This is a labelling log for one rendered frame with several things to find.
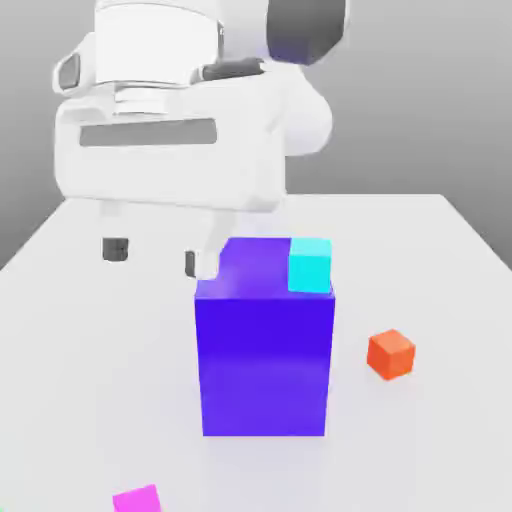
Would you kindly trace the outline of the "small orange cube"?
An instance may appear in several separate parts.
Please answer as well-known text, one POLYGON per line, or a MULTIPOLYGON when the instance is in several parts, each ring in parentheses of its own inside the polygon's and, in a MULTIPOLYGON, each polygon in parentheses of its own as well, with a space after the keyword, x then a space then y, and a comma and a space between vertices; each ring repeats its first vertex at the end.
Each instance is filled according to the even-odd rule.
POLYGON ((384 380, 409 374, 414 365, 416 345, 395 329, 369 338, 367 364, 384 380))

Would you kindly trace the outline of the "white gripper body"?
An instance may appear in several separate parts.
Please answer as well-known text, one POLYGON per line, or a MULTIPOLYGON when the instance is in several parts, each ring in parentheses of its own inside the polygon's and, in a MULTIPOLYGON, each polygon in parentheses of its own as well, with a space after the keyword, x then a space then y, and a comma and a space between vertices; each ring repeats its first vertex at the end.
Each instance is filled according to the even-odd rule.
POLYGON ((280 87, 261 74, 116 102, 110 86, 64 101, 54 170, 67 198, 271 211, 285 195, 280 87))

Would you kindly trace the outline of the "large blue box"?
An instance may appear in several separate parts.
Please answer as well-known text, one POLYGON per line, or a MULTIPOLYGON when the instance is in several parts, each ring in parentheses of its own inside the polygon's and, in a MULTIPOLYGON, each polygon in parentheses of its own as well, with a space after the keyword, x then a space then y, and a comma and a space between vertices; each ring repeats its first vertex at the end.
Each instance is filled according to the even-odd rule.
POLYGON ((291 292, 292 238, 231 238, 195 292, 206 436, 325 432, 336 297, 291 292))

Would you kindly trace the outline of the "small cyan cube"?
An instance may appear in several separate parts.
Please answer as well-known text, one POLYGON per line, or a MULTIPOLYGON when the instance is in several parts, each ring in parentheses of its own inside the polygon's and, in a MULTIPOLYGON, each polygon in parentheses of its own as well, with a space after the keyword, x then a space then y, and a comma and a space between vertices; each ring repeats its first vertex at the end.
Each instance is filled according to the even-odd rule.
POLYGON ((332 243, 328 239, 294 237, 288 257, 288 289, 291 292, 329 294, 332 243))

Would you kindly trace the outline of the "small magenta cube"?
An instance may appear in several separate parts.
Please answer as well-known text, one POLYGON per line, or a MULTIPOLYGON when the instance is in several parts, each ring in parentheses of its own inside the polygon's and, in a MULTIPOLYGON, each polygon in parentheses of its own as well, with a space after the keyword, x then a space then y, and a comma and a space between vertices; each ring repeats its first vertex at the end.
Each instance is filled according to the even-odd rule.
POLYGON ((114 495, 112 502, 115 512, 162 512, 154 484, 114 495))

